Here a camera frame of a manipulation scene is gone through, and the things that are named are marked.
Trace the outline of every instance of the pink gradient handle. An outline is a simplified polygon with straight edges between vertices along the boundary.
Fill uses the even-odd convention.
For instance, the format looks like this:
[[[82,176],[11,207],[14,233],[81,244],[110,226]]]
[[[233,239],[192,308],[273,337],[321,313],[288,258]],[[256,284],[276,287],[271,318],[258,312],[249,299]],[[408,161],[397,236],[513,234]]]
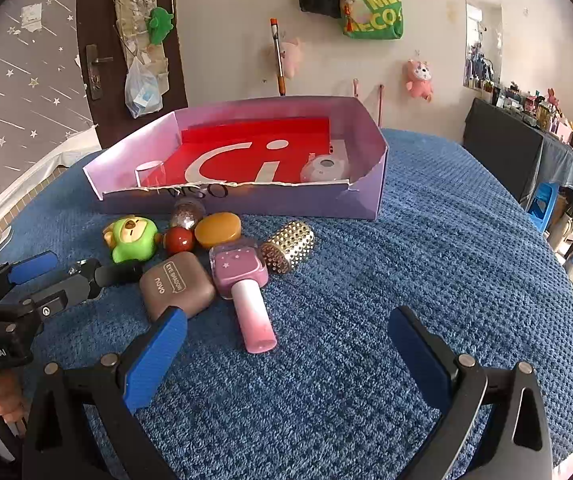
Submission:
[[[241,280],[231,287],[231,296],[242,329],[244,345],[251,354],[261,354],[278,344],[264,305],[260,286],[255,280]]]

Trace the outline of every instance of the human hand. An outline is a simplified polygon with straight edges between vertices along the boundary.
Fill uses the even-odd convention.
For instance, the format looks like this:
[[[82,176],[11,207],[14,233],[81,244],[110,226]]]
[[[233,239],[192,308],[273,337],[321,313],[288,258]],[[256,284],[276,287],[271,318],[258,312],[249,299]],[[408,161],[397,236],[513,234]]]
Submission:
[[[22,397],[20,380],[13,370],[0,372],[0,416],[7,424],[28,418],[28,403]]]

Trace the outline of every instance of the star-patterned wallpaper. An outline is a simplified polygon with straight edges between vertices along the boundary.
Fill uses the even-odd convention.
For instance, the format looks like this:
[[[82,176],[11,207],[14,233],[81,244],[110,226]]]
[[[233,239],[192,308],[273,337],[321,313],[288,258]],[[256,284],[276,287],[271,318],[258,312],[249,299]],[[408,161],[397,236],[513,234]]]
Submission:
[[[0,193],[67,137],[92,126],[77,65],[75,6],[76,0],[0,6]]]

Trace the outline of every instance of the purple cardboard box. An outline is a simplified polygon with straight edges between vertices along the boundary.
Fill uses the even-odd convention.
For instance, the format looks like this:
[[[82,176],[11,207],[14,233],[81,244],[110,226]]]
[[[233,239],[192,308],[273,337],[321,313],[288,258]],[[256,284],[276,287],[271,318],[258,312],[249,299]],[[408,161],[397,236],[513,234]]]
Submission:
[[[292,117],[328,117],[330,138],[343,140],[348,182],[215,183],[138,187],[135,168],[167,160],[182,130],[199,124]],[[335,218],[377,217],[388,146],[368,111],[353,97],[293,96],[225,102],[170,112],[147,124],[84,167],[102,210],[118,214],[171,213],[179,196],[198,198],[206,211]]]

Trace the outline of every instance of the brown door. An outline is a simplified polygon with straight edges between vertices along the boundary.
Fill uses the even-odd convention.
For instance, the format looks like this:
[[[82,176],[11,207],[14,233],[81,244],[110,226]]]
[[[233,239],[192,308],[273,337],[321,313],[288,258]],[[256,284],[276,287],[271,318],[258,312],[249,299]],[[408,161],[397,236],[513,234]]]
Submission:
[[[158,0],[158,6],[171,12],[171,0]],[[91,116],[93,122],[98,125],[98,138],[103,148],[112,146],[118,140],[168,112],[188,106],[176,28],[173,28],[164,39],[164,53],[169,59],[169,91],[162,96],[164,108],[159,112],[134,119],[124,105],[124,83],[128,70],[116,29],[113,0],[77,0],[76,10],[82,75],[87,85]],[[86,46],[91,43],[98,46],[99,57],[113,57],[112,62],[98,65],[103,93],[98,100],[91,99],[87,73]]]

